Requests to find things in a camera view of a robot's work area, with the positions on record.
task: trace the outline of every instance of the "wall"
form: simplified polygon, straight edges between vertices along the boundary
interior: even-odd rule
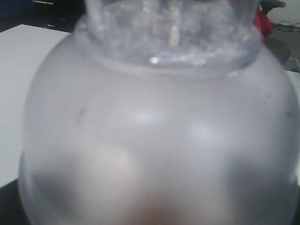
[[[292,24],[300,22],[300,0],[282,0],[286,2],[285,8],[275,8],[269,12],[270,19],[278,23],[282,20],[288,20]]]

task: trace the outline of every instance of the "black chair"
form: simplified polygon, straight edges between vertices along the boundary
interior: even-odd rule
[[[266,15],[274,8],[284,8],[286,6],[284,2],[279,0],[261,0],[260,5],[262,7],[262,12]],[[289,59],[292,53],[287,43],[272,37],[266,38],[266,47],[282,64]]]

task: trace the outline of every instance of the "table surface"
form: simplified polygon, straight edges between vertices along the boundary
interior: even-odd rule
[[[31,80],[45,56],[67,35],[26,25],[0,33],[0,187],[18,177],[22,114]],[[300,99],[300,74],[287,74]]]

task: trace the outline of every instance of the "ice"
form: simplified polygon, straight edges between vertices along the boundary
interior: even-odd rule
[[[240,23],[227,0],[122,0],[98,14],[90,32],[116,60],[199,66],[239,60],[259,46],[258,33]]]

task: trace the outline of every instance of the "red cloth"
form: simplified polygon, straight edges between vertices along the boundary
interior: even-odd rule
[[[266,37],[269,36],[273,31],[271,28],[271,23],[266,14],[262,13],[260,10],[256,12],[255,15],[255,25],[262,33],[262,42],[266,43]]]

